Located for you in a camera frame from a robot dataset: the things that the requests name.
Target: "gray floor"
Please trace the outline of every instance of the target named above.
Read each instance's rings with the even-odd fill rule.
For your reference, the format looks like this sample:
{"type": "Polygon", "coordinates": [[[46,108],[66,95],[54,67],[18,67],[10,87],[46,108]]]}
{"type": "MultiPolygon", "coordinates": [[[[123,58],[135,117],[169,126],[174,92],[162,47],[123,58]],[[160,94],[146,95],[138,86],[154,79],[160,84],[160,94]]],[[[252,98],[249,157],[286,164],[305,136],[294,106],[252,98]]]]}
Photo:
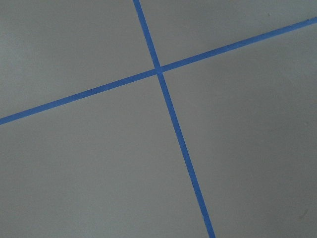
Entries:
{"type": "MultiPolygon", "coordinates": [[[[141,5],[161,65],[315,1],[141,5]]],[[[0,2],[0,118],[153,69],[132,0],[0,2]]],[[[217,238],[317,237],[317,24],[164,73],[217,238]]],[[[156,76],[0,125],[0,237],[207,238],[156,76]]]]}

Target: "blue stripe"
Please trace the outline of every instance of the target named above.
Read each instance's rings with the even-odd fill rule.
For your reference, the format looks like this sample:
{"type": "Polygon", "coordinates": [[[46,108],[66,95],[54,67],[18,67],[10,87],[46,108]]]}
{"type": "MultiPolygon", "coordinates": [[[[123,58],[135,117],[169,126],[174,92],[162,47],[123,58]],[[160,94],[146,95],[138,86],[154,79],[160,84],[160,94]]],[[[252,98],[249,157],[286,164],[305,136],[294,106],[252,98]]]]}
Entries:
{"type": "Polygon", "coordinates": [[[203,219],[204,219],[204,223],[205,223],[206,228],[207,228],[208,235],[210,238],[215,238],[213,228],[211,225],[211,221],[209,218],[209,214],[207,211],[207,207],[205,205],[204,198],[203,198],[202,192],[201,192],[199,184],[198,184],[198,180],[197,180],[197,177],[196,177],[196,174],[194,171],[194,167],[193,167],[192,161],[190,159],[190,156],[189,156],[189,153],[187,150],[185,139],[183,137],[183,134],[182,134],[182,131],[181,131],[181,128],[180,128],[180,125],[179,125],[179,122],[178,122],[178,119],[176,116],[176,112],[175,112],[175,109],[174,109],[174,106],[172,103],[172,99],[171,99],[170,94],[168,92],[167,84],[166,84],[166,81],[164,79],[164,76],[163,76],[163,73],[161,70],[158,56],[157,56],[157,53],[156,53],[155,48],[154,48],[154,44],[153,44],[153,41],[152,41],[152,38],[150,35],[150,31],[149,31],[148,25],[146,23],[146,20],[145,20],[145,17],[144,17],[144,14],[143,14],[143,11],[142,11],[142,8],[140,5],[140,1],[133,0],[133,2],[135,5],[135,8],[136,8],[136,11],[138,13],[138,16],[139,16],[139,20],[140,20],[140,23],[142,26],[142,30],[143,30],[145,39],[147,41],[147,45],[148,45],[148,48],[149,48],[149,51],[150,51],[150,54],[152,57],[154,67],[157,71],[159,84],[160,84],[160,87],[162,89],[162,93],[163,93],[163,96],[164,96],[164,99],[165,99],[165,102],[166,102],[166,105],[168,108],[170,118],[171,118],[172,123],[173,123],[173,127],[175,130],[176,136],[177,136],[177,140],[178,140],[180,149],[181,149],[183,157],[184,157],[187,171],[188,171],[190,180],[191,180],[193,188],[194,188],[194,192],[195,192],[195,195],[196,195],[196,198],[197,198],[197,201],[198,201],[198,204],[199,204],[199,207],[200,207],[203,219]]]}
{"type": "Polygon", "coordinates": [[[1,118],[0,125],[8,123],[8,122],[13,121],[13,120],[18,120],[20,118],[24,118],[24,117],[27,117],[27,116],[30,116],[30,115],[33,115],[36,113],[40,113],[42,111],[45,111],[45,110],[48,110],[51,108],[55,108],[55,107],[58,107],[58,106],[82,99],[82,98],[86,98],[86,97],[92,96],[94,94],[110,90],[112,88],[116,88],[116,87],[119,87],[119,86],[122,86],[122,85],[125,85],[128,83],[132,83],[132,82],[153,76],[155,74],[156,74],[156,71],[154,69],[152,69],[152,70],[149,70],[149,71],[146,71],[143,73],[139,73],[139,74],[136,74],[136,75],[112,82],[112,83],[105,84],[103,86],[99,86],[97,88],[93,88],[93,89],[90,89],[90,90],[87,90],[87,91],[84,91],[81,93],[77,93],[77,94],[68,96],[66,98],[58,99],[56,101],[46,103],[46,104],[40,105],[38,107],[31,108],[31,109],[28,109],[28,110],[25,110],[25,111],[22,111],[22,112],[19,112],[19,113],[16,113],[16,114],[4,117],[4,118],[1,118]]]}
{"type": "Polygon", "coordinates": [[[185,160],[187,171],[188,171],[190,180],[192,182],[192,185],[193,185],[193,188],[194,188],[194,191],[195,191],[195,195],[196,195],[196,198],[197,198],[197,201],[198,201],[198,204],[199,204],[199,207],[200,207],[200,211],[201,211],[203,219],[204,219],[204,223],[205,223],[206,228],[207,228],[208,235],[209,235],[210,238],[215,238],[214,231],[213,231],[213,228],[212,228],[212,225],[211,225],[211,220],[209,218],[208,210],[207,210],[207,207],[205,205],[204,198],[203,198],[203,194],[202,194],[202,192],[200,190],[200,186],[198,184],[198,180],[197,180],[197,177],[196,177],[196,174],[195,174],[195,170],[194,170],[192,161],[190,159],[190,156],[189,156],[189,153],[188,153],[188,150],[187,150],[185,139],[184,139],[182,130],[180,128],[177,116],[176,116],[176,112],[175,112],[175,109],[174,109],[174,106],[173,106],[173,103],[172,103],[172,99],[170,97],[170,94],[169,94],[169,91],[168,91],[168,88],[167,88],[167,85],[166,85],[166,81],[165,81],[164,76],[163,76],[162,73],[158,74],[158,80],[159,80],[159,84],[160,84],[160,87],[161,87],[163,95],[164,95],[164,99],[165,99],[165,102],[166,102],[166,105],[167,105],[167,108],[168,108],[168,112],[169,112],[170,118],[172,119],[174,130],[175,130],[175,133],[176,133],[176,136],[177,136],[177,140],[178,140],[180,149],[182,151],[182,154],[183,154],[183,157],[184,157],[184,160],[185,160]]]}
{"type": "Polygon", "coordinates": [[[143,14],[140,1],[139,0],[133,0],[133,3],[134,3],[134,6],[135,6],[135,9],[137,10],[137,13],[138,13],[139,21],[141,23],[143,34],[145,36],[145,40],[147,42],[147,45],[148,45],[148,48],[149,48],[149,51],[150,51],[150,55],[152,57],[153,65],[154,65],[156,70],[159,70],[160,69],[159,59],[158,59],[157,53],[156,53],[155,48],[154,48],[152,37],[150,35],[150,31],[149,31],[147,22],[145,20],[145,16],[143,14]]]}
{"type": "Polygon", "coordinates": [[[303,28],[305,26],[309,26],[309,25],[312,25],[315,23],[317,23],[317,17],[314,17],[314,18],[311,18],[311,19],[308,19],[308,20],[305,20],[305,21],[302,21],[302,22],[299,22],[299,23],[296,23],[296,24],[293,24],[290,26],[282,27],[280,29],[273,30],[273,31],[270,31],[270,32],[267,32],[267,33],[264,33],[264,34],[261,34],[258,36],[254,36],[254,37],[248,38],[248,39],[243,40],[243,41],[238,41],[236,43],[233,43],[233,44],[230,44],[227,46],[223,46],[223,47],[211,50],[211,51],[207,51],[205,53],[201,53],[201,54],[196,55],[196,56],[182,59],[182,60],[174,62],[174,63],[170,63],[170,64],[162,66],[161,69],[163,72],[166,72],[166,71],[169,71],[171,69],[175,69],[175,68],[178,68],[178,67],[190,64],[190,63],[194,63],[194,62],[209,58],[209,57],[220,55],[222,53],[225,53],[225,52],[228,52],[228,51],[231,51],[231,50],[243,47],[243,46],[247,46],[249,44],[253,44],[255,42],[262,41],[262,40],[265,40],[265,39],[268,39],[268,38],[271,38],[274,36],[278,36],[278,35],[281,35],[281,34],[284,34],[284,33],[290,32],[290,31],[294,31],[294,30],[297,30],[297,29],[300,29],[300,28],[303,28]]]}

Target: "floor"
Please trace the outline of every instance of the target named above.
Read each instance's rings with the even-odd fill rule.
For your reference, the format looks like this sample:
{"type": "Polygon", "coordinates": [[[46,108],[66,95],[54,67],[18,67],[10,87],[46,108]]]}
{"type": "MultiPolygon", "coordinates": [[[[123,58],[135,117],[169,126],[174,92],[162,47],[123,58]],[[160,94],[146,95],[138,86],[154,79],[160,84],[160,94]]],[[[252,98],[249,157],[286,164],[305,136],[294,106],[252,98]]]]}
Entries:
{"type": "Polygon", "coordinates": [[[2,0],[0,237],[316,238],[317,2],[2,0]]]}

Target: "gray surface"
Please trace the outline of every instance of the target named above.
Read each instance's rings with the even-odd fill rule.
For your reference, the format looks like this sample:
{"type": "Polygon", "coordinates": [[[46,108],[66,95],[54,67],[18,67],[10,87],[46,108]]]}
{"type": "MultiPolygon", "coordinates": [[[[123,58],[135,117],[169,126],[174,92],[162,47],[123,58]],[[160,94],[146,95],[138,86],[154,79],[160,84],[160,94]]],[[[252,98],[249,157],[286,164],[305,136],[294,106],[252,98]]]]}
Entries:
{"type": "Polygon", "coordinates": [[[156,77],[0,126],[0,237],[207,237],[156,77]]]}
{"type": "Polygon", "coordinates": [[[152,68],[132,1],[0,1],[0,117],[152,68]]]}
{"type": "Polygon", "coordinates": [[[161,64],[317,14],[315,0],[141,0],[161,64]]]}
{"type": "Polygon", "coordinates": [[[165,74],[216,237],[317,237],[317,26],[165,74]]]}

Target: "blue tape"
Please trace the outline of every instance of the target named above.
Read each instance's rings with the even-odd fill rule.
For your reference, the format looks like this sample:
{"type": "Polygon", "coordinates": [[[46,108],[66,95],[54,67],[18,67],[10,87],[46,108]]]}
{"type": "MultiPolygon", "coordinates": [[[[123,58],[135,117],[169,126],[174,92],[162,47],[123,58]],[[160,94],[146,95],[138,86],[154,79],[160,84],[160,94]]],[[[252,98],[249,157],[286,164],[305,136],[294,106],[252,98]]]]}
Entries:
{"type": "Polygon", "coordinates": [[[254,36],[254,37],[248,38],[248,39],[243,40],[243,41],[238,41],[236,43],[233,43],[233,44],[230,44],[227,46],[223,46],[223,47],[211,50],[211,51],[207,51],[207,52],[201,53],[199,55],[188,57],[186,59],[182,59],[182,60],[174,62],[174,63],[170,63],[170,64],[162,66],[161,69],[163,72],[166,72],[166,71],[169,71],[171,69],[175,69],[175,68],[178,68],[178,67],[190,64],[190,63],[194,63],[194,62],[209,58],[209,57],[220,55],[222,53],[225,53],[225,52],[228,52],[228,51],[231,51],[231,50],[243,47],[243,46],[247,46],[249,44],[253,44],[255,42],[262,41],[262,40],[265,40],[265,39],[268,39],[268,38],[271,38],[274,36],[278,36],[278,35],[281,35],[281,34],[284,34],[284,33],[290,32],[290,31],[294,31],[294,30],[297,30],[297,29],[300,29],[300,28],[303,28],[305,26],[309,26],[309,25],[312,25],[315,23],[317,23],[317,17],[314,17],[314,18],[311,18],[311,19],[308,19],[308,20],[305,20],[305,21],[302,21],[302,22],[299,22],[299,23],[296,23],[296,24],[293,24],[290,26],[282,27],[280,29],[273,30],[273,31],[270,31],[270,32],[267,32],[267,33],[264,33],[264,34],[261,34],[258,36],[254,36]]]}
{"type": "Polygon", "coordinates": [[[45,111],[45,110],[48,110],[51,108],[55,108],[55,107],[58,107],[58,106],[82,99],[82,98],[86,98],[86,97],[92,96],[94,94],[101,93],[101,92],[104,92],[104,91],[107,91],[107,90],[110,90],[110,89],[113,89],[113,88],[116,88],[116,87],[119,87],[119,86],[122,86],[122,85],[125,85],[128,83],[132,83],[132,82],[153,76],[155,74],[156,74],[156,71],[154,69],[152,69],[152,70],[149,70],[149,71],[146,71],[143,73],[139,73],[139,74],[136,74],[136,75],[112,82],[112,83],[105,84],[103,86],[99,86],[97,88],[93,88],[93,89],[90,89],[90,90],[87,90],[87,91],[84,91],[81,93],[77,93],[77,94],[62,98],[62,99],[58,99],[56,101],[46,103],[46,104],[40,105],[38,107],[34,107],[31,109],[28,109],[28,110],[25,110],[25,111],[22,111],[22,112],[19,112],[19,113],[16,113],[16,114],[4,117],[4,118],[1,118],[0,125],[8,123],[8,122],[13,121],[13,120],[18,120],[20,118],[24,118],[24,117],[27,117],[27,116],[30,116],[30,115],[33,115],[36,113],[40,113],[42,111],[45,111]]]}
{"type": "Polygon", "coordinates": [[[166,81],[164,79],[164,76],[163,76],[163,73],[161,70],[159,59],[158,59],[157,53],[156,53],[155,48],[154,48],[154,44],[153,44],[153,41],[152,41],[152,38],[150,35],[150,31],[149,31],[148,25],[146,23],[146,20],[145,20],[145,17],[144,17],[142,8],[141,8],[140,1],[133,0],[133,2],[135,5],[135,8],[136,8],[136,11],[138,13],[138,17],[139,17],[139,20],[140,20],[140,23],[142,26],[142,30],[143,30],[149,51],[150,51],[150,55],[152,57],[152,61],[153,61],[155,70],[157,71],[159,84],[160,84],[160,87],[162,89],[162,93],[163,93],[163,96],[164,96],[164,99],[165,99],[165,102],[166,102],[166,105],[168,108],[170,118],[172,120],[172,124],[173,124],[174,130],[175,130],[175,133],[176,133],[176,137],[177,137],[180,149],[181,149],[183,157],[184,157],[187,171],[188,171],[190,180],[191,180],[193,188],[194,188],[194,192],[195,192],[195,195],[196,195],[196,198],[197,198],[197,201],[198,201],[198,204],[199,204],[199,207],[200,207],[200,210],[201,210],[201,213],[202,213],[202,216],[203,216],[206,228],[207,228],[208,235],[210,238],[215,238],[214,231],[213,231],[213,228],[211,225],[211,220],[210,220],[210,217],[209,217],[209,214],[207,211],[207,207],[205,205],[204,198],[203,198],[202,192],[201,192],[199,184],[198,184],[198,180],[197,180],[197,177],[196,177],[196,174],[194,171],[194,167],[193,167],[192,161],[190,159],[190,156],[189,156],[189,153],[187,150],[185,139],[183,137],[183,133],[182,133],[182,130],[180,128],[180,125],[179,125],[179,122],[178,122],[178,119],[176,116],[176,112],[175,112],[175,109],[174,109],[174,106],[172,103],[172,99],[170,97],[170,94],[169,94],[169,91],[167,88],[167,84],[166,84],[166,81]]]}

